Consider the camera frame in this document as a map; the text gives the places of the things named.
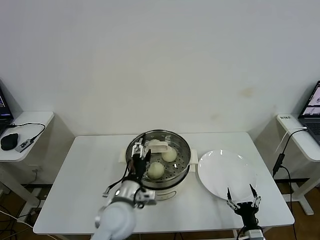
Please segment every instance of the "white wall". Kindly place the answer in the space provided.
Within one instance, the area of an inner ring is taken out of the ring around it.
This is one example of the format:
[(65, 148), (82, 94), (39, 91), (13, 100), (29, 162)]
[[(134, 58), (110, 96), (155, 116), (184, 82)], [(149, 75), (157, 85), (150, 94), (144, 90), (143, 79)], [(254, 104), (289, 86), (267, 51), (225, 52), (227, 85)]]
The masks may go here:
[(298, 112), (320, 76), (319, 9), (318, 0), (2, 0), (0, 77), (21, 109), (54, 111), (75, 136), (246, 131), (275, 161), (274, 116)]

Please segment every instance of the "white plate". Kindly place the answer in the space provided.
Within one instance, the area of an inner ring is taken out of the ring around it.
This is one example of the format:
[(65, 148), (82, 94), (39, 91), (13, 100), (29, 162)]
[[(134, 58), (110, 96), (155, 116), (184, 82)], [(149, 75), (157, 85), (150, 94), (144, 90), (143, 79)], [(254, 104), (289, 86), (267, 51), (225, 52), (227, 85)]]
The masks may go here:
[(225, 200), (228, 188), (232, 200), (240, 201), (252, 196), (250, 184), (253, 188), (257, 186), (257, 175), (250, 162), (227, 150), (213, 150), (203, 155), (198, 164), (198, 174), (212, 194)]

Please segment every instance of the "black mouse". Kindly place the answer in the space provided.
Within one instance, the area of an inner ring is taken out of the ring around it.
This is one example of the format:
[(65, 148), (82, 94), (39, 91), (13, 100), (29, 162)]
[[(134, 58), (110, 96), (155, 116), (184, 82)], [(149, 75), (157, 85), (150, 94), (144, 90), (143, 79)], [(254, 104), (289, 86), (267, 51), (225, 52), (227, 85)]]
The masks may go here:
[(18, 133), (12, 133), (1, 138), (1, 149), (8, 151), (14, 149), (18, 145)]

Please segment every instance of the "wooden floor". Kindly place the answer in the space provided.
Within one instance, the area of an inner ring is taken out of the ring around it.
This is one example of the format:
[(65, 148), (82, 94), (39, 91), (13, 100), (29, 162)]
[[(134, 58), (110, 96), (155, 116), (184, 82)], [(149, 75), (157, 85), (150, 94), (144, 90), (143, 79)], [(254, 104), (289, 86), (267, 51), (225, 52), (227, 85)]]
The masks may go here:
[[(289, 185), (287, 183), (279, 183), (279, 189), (283, 194), (289, 193)], [(41, 192), (40, 199), (45, 199), (46, 194), (49, 192), (49, 188), (44, 189)], [(320, 240), (320, 190), (314, 188), (306, 195), (311, 207), (315, 214), (312, 216), (305, 215), (300, 204), (293, 202), (293, 212), (295, 216), (295, 229), (298, 240)], [(6, 209), (11, 215), (16, 216), (19, 210), (24, 205), (24, 201), (18, 197), (15, 193), (11, 192), (8, 195), (2, 195), (0, 198), (0, 210), (6, 212)], [(33, 225), (36, 221), (38, 213), (34, 214), (28, 219), (28, 223)], [(10, 221), (10, 218), (0, 213), (0, 240), (13, 234), (15, 232), (23, 231), (17, 234), (17, 238), (11, 237), (11, 240), (52, 240), (52, 238), (43, 235), (36, 235), (33, 231), (22, 223), (16, 221)], [(233, 236), (231, 231), (208, 231), (208, 232), (184, 232), (182, 233), (183, 240), (198, 240), (198, 239), (215, 239), (215, 238), (231, 238)], [(294, 240), (294, 233), (292, 226), (275, 227), (264, 234), (267, 240)], [(159, 233), (159, 234), (134, 234), (130, 236), (130, 240), (173, 240), (174, 233)], [(176, 240), (182, 240), (181, 235), (176, 235)], [(89, 240), (89, 236), (79, 237), (81, 240)]]

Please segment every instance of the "laptop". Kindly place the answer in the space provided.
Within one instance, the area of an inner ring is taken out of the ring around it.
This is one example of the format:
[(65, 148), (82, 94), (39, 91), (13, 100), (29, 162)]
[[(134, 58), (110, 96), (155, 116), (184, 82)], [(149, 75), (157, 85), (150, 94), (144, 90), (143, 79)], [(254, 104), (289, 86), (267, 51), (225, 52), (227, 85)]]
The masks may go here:
[(298, 120), (307, 127), (310, 135), (320, 145), (320, 81), (317, 82)]
[(0, 135), (4, 133), (4, 131), (7, 129), (7, 126), (11, 124), (13, 120), (14, 117), (0, 88)]

